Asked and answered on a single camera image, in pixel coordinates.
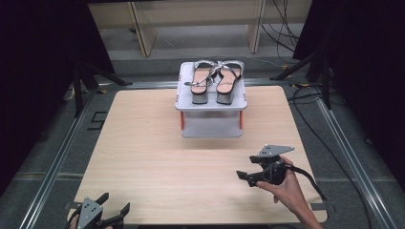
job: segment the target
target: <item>finger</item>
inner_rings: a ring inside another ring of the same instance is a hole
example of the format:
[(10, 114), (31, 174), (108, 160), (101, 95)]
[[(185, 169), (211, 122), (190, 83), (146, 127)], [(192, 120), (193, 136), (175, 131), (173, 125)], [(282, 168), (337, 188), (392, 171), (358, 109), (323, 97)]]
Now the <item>finger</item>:
[(293, 165), (292, 161), (290, 161), (288, 158), (286, 158), (285, 156), (280, 156), (280, 158), (285, 161), (287, 164)]
[(287, 175), (293, 175), (293, 176), (295, 176), (295, 173), (294, 173), (294, 171), (292, 171), (292, 170), (290, 170), (290, 169), (287, 169), (286, 170), (286, 176)]
[(276, 192), (276, 189), (277, 189), (276, 187), (274, 187), (274, 185), (271, 185), (271, 184), (269, 184), (267, 182), (264, 182), (264, 181), (258, 181), (256, 183), (256, 185), (259, 188), (267, 190), (267, 191), (269, 191), (270, 193), (273, 193), (273, 194), (274, 194), (274, 192)]
[(70, 229), (75, 229), (77, 226), (77, 221), (78, 221), (78, 215), (74, 217), (74, 219), (71, 222), (71, 226), (69, 227)]

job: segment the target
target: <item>black sandal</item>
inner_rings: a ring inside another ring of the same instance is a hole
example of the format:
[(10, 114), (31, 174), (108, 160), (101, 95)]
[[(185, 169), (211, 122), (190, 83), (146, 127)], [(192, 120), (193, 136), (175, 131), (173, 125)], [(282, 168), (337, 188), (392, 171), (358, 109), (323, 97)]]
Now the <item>black sandal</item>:
[(194, 62), (193, 82), (185, 82), (184, 85), (191, 86), (194, 104), (205, 104), (208, 102), (206, 95), (207, 87), (214, 83), (217, 75), (217, 64), (210, 60), (199, 60)]
[(217, 102), (230, 105), (233, 100), (235, 83), (242, 78), (245, 64), (239, 60), (219, 61), (215, 70), (217, 69), (220, 69), (220, 78), (222, 79), (217, 86)]

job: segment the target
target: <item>orange stand leg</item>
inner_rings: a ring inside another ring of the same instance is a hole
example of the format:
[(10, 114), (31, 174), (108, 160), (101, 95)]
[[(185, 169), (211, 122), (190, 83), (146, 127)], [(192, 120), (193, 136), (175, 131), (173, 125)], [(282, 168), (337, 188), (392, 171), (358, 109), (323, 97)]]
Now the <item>orange stand leg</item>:
[(181, 130), (184, 130), (184, 112), (180, 112)]
[(244, 128), (244, 112), (243, 111), (239, 111), (239, 128), (241, 128), (241, 130)]

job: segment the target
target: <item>sandal heel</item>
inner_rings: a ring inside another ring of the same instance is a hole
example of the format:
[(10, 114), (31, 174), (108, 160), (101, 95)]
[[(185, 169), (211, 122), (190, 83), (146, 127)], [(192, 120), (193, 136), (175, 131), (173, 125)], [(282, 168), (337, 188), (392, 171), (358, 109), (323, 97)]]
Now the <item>sandal heel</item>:
[(230, 94), (218, 94), (217, 95), (217, 103), (229, 105), (232, 104), (233, 100), (233, 92)]
[(193, 94), (193, 104), (205, 104), (208, 102), (207, 93), (204, 94)]

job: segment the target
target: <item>black curtain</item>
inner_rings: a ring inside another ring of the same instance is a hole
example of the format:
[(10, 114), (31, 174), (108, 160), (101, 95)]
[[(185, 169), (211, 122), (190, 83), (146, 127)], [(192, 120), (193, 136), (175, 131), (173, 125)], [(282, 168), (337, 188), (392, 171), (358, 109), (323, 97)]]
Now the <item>black curtain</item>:
[[(347, 20), (335, 31), (334, 11), (342, 2), (348, 3), (342, 11)], [(404, 11), (401, 0), (314, 0), (293, 56), (303, 59), (326, 44), (321, 48), (328, 50), (334, 83), (403, 190)]]
[(2, 194), (63, 105), (75, 64), (114, 68), (87, 5), (74, 1), (0, 1), (0, 53)]

